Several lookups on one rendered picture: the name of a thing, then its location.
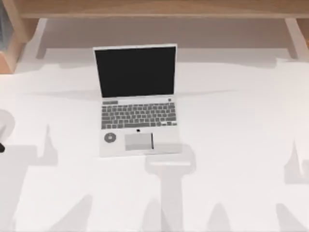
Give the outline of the white open laptop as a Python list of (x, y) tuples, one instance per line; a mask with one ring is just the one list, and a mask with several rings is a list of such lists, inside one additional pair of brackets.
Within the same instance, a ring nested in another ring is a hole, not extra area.
[(93, 49), (101, 91), (102, 158), (177, 154), (175, 43)]

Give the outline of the wooden shelf unit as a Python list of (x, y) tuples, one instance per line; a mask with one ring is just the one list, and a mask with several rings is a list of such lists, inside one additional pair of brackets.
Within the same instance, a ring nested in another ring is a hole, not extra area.
[(179, 45), (182, 62), (309, 63), (309, 0), (0, 0), (19, 72), (94, 63), (93, 46)]

